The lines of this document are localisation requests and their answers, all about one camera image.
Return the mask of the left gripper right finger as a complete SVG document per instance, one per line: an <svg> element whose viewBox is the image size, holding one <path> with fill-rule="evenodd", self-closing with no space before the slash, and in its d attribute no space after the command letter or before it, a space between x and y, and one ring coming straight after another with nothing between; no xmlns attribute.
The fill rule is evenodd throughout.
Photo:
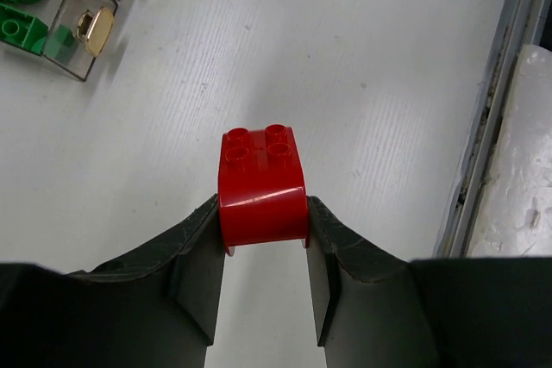
<svg viewBox="0 0 552 368"><path fill-rule="evenodd" d="M403 261L312 196L307 248L329 367L548 367L548 257Z"/></svg>

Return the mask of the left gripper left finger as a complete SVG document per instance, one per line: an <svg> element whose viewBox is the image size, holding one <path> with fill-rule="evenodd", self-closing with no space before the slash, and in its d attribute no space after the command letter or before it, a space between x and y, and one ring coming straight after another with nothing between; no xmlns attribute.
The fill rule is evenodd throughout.
<svg viewBox="0 0 552 368"><path fill-rule="evenodd" d="M201 367L225 251L217 199L91 271L1 266L4 367Z"/></svg>

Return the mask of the red flower lego piece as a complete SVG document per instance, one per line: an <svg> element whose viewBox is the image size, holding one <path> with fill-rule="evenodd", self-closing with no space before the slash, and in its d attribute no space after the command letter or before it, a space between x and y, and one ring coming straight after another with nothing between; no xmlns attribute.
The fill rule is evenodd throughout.
<svg viewBox="0 0 552 368"><path fill-rule="evenodd" d="M310 244L304 174L292 128L233 128L223 134L217 180L223 243L238 246L286 240Z"/></svg>

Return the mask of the green lego plate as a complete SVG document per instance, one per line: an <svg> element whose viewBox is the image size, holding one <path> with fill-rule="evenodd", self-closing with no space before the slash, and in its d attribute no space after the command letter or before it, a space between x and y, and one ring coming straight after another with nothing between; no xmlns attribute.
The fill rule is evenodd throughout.
<svg viewBox="0 0 552 368"><path fill-rule="evenodd" d="M48 25L38 17L1 4L1 42L40 55L48 31Z"/></svg>

